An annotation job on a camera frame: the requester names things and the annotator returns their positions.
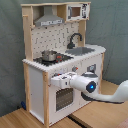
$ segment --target cabinet handle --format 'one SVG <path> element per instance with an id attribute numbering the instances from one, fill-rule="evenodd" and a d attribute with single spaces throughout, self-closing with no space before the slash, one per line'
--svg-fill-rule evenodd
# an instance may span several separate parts
<path id="1" fill-rule="evenodd" d="M 70 15 L 68 16 L 68 19 L 71 19 L 71 17 L 72 17 L 72 7 L 68 6 L 68 10 L 70 11 Z"/>

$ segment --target pot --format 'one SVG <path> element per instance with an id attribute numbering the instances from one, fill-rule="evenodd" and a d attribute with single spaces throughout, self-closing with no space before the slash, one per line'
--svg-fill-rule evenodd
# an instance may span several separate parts
<path id="1" fill-rule="evenodd" d="M 54 61 L 56 60 L 56 51 L 50 51 L 50 50 L 46 50 L 42 52 L 42 59 L 45 61 Z"/>

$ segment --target faucet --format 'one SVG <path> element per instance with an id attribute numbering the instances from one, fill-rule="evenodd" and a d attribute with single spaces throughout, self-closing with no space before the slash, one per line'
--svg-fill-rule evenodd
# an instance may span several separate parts
<path id="1" fill-rule="evenodd" d="M 82 41 L 82 35 L 80 33 L 74 33 L 71 38 L 70 38 L 70 43 L 67 45 L 68 49 L 73 49 L 73 47 L 75 47 L 75 44 L 73 44 L 72 39 L 75 35 L 79 35 L 80 36 L 80 41 Z"/>

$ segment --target sink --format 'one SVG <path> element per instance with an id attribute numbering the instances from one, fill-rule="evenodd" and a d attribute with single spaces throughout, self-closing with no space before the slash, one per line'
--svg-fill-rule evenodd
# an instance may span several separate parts
<path id="1" fill-rule="evenodd" d="M 94 52 L 94 51 L 95 50 L 91 49 L 91 48 L 77 47 L 77 48 L 73 48 L 73 49 L 68 49 L 68 50 L 65 51 L 65 53 L 72 54 L 72 55 L 75 55 L 75 56 L 80 56 L 80 55 L 84 55 L 84 54 Z"/>

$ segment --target oven door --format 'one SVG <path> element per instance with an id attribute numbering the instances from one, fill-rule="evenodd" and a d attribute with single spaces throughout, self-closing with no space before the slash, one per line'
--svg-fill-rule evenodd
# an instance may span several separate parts
<path id="1" fill-rule="evenodd" d="M 82 19 L 82 4 L 67 5 L 67 21 Z"/>

